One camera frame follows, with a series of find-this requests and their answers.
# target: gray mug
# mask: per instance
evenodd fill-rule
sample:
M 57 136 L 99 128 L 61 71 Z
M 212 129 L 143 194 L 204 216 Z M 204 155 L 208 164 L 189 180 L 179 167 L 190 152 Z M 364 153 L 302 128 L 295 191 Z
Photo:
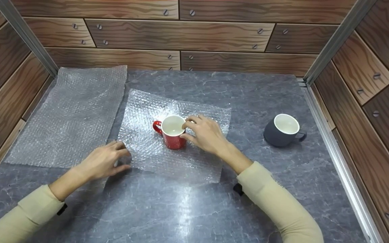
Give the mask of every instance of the gray mug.
M 298 121 L 287 114 L 276 115 L 264 130 L 265 141 L 277 147 L 289 145 L 293 141 L 302 142 L 306 137 L 307 133 L 300 131 Z

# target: wrist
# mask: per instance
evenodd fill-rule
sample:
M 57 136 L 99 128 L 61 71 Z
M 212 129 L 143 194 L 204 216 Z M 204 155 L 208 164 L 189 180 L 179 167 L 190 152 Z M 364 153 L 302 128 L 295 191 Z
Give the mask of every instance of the wrist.
M 82 185 L 93 180 L 93 176 L 85 172 L 81 164 L 72 167 L 67 173 L 69 173 L 74 180 L 82 183 Z
M 215 152 L 215 155 L 222 160 L 226 160 L 226 158 L 231 154 L 232 150 L 236 149 L 235 145 L 230 143 L 229 141 L 223 142 Z
M 235 145 L 229 142 L 224 149 L 221 149 L 217 153 L 217 156 L 226 162 L 237 175 L 253 164 L 253 161 L 247 158 Z

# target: table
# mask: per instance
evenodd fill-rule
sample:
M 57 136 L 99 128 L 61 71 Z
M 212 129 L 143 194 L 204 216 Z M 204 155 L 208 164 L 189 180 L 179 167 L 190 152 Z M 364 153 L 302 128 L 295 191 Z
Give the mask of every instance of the table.
M 118 135 L 131 88 L 175 100 L 221 107 L 230 104 L 228 140 L 273 172 L 318 222 L 325 242 L 364 242 L 295 76 L 129 71 L 126 85 L 110 138 Z M 279 113 L 299 121 L 308 133 L 304 142 L 274 148 L 264 141 L 267 121 Z M 66 169 L 1 163 L 0 217 L 22 197 L 64 172 Z M 228 166 L 222 170 L 220 183 L 203 186 L 184 186 L 153 172 L 132 169 L 76 191 L 67 199 L 66 211 L 31 242 L 281 242 L 269 218 L 247 196 L 240 197 L 232 190 L 236 182 Z

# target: bubble wrap sheet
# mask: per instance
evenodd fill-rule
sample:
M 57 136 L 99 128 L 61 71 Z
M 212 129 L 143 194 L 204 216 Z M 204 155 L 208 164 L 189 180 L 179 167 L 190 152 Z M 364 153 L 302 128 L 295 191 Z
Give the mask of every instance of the bubble wrap sheet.
M 188 117 L 204 114 L 216 120 L 225 135 L 229 131 L 231 108 L 177 101 L 131 89 L 118 139 L 132 154 L 132 166 L 173 177 L 186 183 L 218 183 L 222 162 L 188 142 L 181 150 L 168 149 L 153 130 L 155 120 L 169 115 Z
M 70 168 L 106 143 L 124 96 L 127 66 L 60 68 L 6 163 Z

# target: person's left hand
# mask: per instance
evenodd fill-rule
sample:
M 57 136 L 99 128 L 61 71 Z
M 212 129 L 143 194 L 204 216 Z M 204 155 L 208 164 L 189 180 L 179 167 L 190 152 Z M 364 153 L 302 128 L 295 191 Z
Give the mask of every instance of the person's left hand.
M 74 168 L 86 176 L 88 180 L 109 177 L 130 168 L 130 165 L 114 165 L 119 158 L 130 155 L 124 143 L 112 141 L 105 146 L 94 149 Z

